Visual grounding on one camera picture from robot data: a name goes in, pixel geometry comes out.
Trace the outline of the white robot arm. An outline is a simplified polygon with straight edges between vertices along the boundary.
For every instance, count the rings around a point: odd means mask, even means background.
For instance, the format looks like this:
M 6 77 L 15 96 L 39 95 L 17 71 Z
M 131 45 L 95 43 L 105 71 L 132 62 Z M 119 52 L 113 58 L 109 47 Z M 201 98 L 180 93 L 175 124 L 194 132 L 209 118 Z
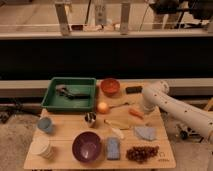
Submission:
M 142 88 L 142 111 L 149 114 L 159 107 L 213 144 L 213 115 L 170 97 L 168 92 L 169 85 L 166 81 L 145 84 Z

